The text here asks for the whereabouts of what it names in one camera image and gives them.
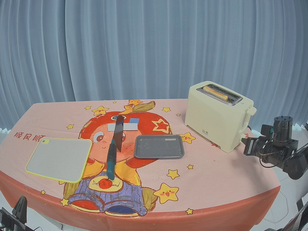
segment toaster lever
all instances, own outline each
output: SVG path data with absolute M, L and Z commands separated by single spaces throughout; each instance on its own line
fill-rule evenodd
M 251 107 L 249 110 L 247 110 L 247 114 L 249 114 L 250 116 L 255 115 L 256 112 L 257 112 L 257 109 L 255 107 Z
M 251 107 L 249 110 L 247 110 L 243 126 L 240 129 L 239 133 L 243 133 L 246 130 L 246 128 L 248 126 L 248 122 L 249 122 L 250 116 L 253 116 L 256 113 L 256 111 L 257 111 L 257 109 L 255 107 Z

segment cream toaster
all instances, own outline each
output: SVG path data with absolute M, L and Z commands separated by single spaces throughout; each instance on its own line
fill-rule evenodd
M 251 99 L 205 81 L 189 89 L 185 125 L 229 153 L 245 136 L 250 116 L 256 111 Z

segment gray tray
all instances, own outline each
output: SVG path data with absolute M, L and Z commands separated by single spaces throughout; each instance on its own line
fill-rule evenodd
M 179 135 L 139 135 L 136 137 L 137 158 L 181 158 L 184 156 L 182 137 Z

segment knife handle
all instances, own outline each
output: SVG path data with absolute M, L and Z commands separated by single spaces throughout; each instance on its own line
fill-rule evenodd
M 116 150 L 115 141 L 112 140 L 107 154 L 107 176 L 111 180 L 115 179 Z

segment kitchen knife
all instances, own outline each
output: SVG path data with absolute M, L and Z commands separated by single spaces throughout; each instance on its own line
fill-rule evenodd
M 121 152 L 122 148 L 123 123 L 124 117 L 118 115 L 115 122 L 115 131 L 107 154 L 107 176 L 111 180 L 115 178 L 116 150 L 118 149 Z

